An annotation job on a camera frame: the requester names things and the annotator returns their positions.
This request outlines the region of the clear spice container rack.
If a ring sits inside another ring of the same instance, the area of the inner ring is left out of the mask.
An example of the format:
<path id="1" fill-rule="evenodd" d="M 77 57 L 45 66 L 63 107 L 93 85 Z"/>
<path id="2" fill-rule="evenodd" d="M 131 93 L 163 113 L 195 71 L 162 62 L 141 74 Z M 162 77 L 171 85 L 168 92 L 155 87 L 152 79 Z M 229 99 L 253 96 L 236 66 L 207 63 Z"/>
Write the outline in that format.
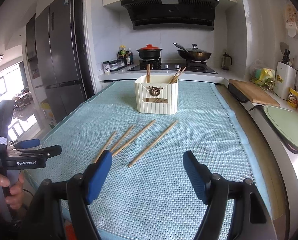
<path id="1" fill-rule="evenodd" d="M 124 59 L 116 59 L 116 60 L 109 61 L 109 68 L 111 71 L 118 71 L 124 67 L 125 67 Z"/>

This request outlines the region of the black range hood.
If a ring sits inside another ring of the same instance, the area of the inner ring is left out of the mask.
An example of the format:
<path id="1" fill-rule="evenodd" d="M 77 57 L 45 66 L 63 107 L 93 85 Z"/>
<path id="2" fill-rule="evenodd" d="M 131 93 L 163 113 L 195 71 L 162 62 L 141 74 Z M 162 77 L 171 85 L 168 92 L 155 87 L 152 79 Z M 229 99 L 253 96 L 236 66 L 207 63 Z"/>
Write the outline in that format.
<path id="1" fill-rule="evenodd" d="M 122 0 L 133 29 L 195 28 L 214 30 L 219 0 Z"/>

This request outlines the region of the white spice jar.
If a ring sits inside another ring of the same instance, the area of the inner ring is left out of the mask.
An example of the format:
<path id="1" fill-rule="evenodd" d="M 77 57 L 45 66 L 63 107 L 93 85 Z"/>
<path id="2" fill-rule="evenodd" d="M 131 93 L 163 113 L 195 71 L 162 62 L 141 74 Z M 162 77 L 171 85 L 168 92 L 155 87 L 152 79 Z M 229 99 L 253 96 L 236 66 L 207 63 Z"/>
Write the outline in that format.
<path id="1" fill-rule="evenodd" d="M 109 61 L 104 61 L 103 62 L 103 71 L 105 74 L 110 74 L 110 64 Z"/>

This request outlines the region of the wooden cutting board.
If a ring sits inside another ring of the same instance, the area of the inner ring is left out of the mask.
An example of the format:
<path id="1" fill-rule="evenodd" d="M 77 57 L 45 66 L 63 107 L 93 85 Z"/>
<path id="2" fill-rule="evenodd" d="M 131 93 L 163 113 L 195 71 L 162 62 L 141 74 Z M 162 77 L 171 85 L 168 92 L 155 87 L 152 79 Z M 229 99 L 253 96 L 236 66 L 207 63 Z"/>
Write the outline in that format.
<path id="1" fill-rule="evenodd" d="M 228 90 L 242 103 L 250 101 L 251 103 L 260 105 L 280 106 L 280 104 L 264 92 L 263 89 L 250 82 L 230 79 Z"/>

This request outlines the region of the black pot with red lid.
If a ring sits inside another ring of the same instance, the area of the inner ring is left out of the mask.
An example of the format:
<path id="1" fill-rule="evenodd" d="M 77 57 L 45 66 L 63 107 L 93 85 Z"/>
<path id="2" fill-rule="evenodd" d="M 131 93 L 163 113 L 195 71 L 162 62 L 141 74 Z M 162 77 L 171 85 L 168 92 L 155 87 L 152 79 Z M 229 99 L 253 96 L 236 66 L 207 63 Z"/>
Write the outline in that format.
<path id="1" fill-rule="evenodd" d="M 152 44 L 147 44 L 145 47 L 137 49 L 140 59 L 142 60 L 155 60 L 161 55 L 162 49 L 155 47 Z"/>

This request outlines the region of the yellow snack packet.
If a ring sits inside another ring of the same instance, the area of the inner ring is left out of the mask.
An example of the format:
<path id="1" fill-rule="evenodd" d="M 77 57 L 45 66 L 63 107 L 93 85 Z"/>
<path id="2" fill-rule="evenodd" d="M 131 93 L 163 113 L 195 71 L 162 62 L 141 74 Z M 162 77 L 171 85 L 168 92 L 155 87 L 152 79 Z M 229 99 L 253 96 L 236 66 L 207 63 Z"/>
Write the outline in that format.
<path id="1" fill-rule="evenodd" d="M 291 87 L 289 88 L 287 103 L 293 108 L 298 107 L 298 92 Z"/>

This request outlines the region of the white knife block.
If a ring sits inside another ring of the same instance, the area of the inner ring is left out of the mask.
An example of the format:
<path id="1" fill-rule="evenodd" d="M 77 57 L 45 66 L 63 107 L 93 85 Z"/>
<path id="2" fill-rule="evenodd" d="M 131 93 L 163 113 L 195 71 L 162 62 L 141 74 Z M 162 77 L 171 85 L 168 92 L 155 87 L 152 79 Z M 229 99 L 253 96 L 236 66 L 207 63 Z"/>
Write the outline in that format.
<path id="1" fill-rule="evenodd" d="M 295 84 L 296 70 L 289 65 L 290 51 L 285 49 L 283 58 L 277 63 L 274 93 L 287 100 L 290 87 Z"/>

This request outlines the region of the yellow cardboard box on floor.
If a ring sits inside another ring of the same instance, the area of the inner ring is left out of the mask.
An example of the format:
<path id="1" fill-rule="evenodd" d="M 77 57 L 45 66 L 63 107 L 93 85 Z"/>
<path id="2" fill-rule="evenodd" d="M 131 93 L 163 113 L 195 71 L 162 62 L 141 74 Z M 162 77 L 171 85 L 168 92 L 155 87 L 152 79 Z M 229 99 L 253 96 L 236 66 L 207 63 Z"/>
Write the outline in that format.
<path id="1" fill-rule="evenodd" d="M 52 110 L 51 110 L 50 104 L 48 102 L 48 99 L 45 99 L 45 100 L 41 101 L 40 105 L 41 105 L 42 111 L 45 114 L 46 119 L 49 122 L 49 126 L 51 128 L 54 128 L 57 125 L 57 122 L 56 122 L 55 117 L 52 113 Z"/>

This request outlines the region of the light green cutting board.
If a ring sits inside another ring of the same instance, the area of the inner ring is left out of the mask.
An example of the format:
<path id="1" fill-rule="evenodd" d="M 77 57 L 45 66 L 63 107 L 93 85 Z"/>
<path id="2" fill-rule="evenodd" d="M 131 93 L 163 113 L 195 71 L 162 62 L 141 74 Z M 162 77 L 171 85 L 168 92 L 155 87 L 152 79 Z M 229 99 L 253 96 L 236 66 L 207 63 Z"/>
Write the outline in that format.
<path id="1" fill-rule="evenodd" d="M 269 106 L 263 107 L 268 124 L 276 132 L 284 145 L 298 154 L 298 114 L 288 109 Z"/>

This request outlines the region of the dark french press jug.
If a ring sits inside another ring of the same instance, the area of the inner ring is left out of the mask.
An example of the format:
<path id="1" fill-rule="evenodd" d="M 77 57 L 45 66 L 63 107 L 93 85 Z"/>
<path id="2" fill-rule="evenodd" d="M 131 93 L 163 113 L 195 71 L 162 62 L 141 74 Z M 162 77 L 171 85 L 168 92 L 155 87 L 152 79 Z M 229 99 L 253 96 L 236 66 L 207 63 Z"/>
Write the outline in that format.
<path id="1" fill-rule="evenodd" d="M 224 52 L 222 56 L 221 69 L 230 70 L 231 65 L 232 65 L 232 57 L 227 52 Z"/>

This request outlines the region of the light blue woven table mat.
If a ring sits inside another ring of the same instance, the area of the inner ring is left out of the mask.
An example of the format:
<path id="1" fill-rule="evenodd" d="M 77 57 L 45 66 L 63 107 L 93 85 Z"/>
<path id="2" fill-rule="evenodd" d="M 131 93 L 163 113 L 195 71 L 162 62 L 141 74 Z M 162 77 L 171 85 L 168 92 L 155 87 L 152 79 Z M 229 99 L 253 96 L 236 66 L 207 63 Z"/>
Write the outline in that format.
<path id="1" fill-rule="evenodd" d="M 265 204 L 265 181 L 248 138 L 216 86 L 180 81 L 174 115 L 137 111 L 133 81 L 117 81 L 80 105 L 41 141 L 62 153 L 45 168 L 28 170 L 37 188 L 42 180 L 70 179 L 95 159 L 114 131 L 118 140 L 132 125 L 124 144 L 152 120 L 156 122 L 113 158 L 99 197 L 89 206 L 102 239 L 192 239 L 206 205 L 197 198 L 183 165 L 192 151 L 197 160 L 227 180 L 251 178 Z M 141 151 L 173 122 L 179 122 L 132 167 Z"/>

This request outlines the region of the grey double door refrigerator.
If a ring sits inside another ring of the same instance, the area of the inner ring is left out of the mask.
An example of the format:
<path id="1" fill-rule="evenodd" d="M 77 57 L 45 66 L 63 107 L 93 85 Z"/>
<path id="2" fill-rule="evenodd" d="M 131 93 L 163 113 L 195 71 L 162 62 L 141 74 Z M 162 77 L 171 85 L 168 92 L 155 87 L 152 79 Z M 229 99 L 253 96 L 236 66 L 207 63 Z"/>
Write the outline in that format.
<path id="1" fill-rule="evenodd" d="M 87 100 L 74 30 L 74 1 L 54 0 L 35 19 L 42 87 L 57 123 Z"/>

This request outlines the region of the sauce bottles group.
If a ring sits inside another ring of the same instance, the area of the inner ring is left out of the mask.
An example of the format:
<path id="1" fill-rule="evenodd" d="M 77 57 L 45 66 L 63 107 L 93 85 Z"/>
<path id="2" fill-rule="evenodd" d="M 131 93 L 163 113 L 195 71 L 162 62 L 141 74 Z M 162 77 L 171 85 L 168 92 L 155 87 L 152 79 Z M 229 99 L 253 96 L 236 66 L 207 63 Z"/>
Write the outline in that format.
<path id="1" fill-rule="evenodd" d="M 131 48 L 127 48 L 125 45 L 120 45 L 118 51 L 118 58 L 123 59 L 126 66 L 130 66 L 134 63 L 133 52 Z"/>

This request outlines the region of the yellow green plastic bag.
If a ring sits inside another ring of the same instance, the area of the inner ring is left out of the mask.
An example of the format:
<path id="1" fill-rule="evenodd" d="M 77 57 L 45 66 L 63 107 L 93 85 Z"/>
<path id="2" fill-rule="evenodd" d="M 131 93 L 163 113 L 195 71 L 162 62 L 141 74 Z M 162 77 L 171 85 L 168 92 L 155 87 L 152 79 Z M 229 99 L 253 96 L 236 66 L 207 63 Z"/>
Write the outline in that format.
<path id="1" fill-rule="evenodd" d="M 275 79 L 275 70 L 271 68 L 255 68 L 251 72 L 251 81 L 258 86 L 269 85 Z"/>

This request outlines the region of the cream ribbed utensil holder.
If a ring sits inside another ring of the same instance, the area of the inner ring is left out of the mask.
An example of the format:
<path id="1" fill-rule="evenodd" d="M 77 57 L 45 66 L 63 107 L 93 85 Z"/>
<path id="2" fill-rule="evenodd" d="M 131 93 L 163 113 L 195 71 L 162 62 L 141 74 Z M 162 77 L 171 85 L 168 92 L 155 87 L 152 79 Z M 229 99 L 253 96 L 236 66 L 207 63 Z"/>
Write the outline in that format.
<path id="1" fill-rule="evenodd" d="M 178 81 L 172 76 L 143 75 L 135 80 L 137 110 L 146 114 L 173 115 L 178 111 Z"/>

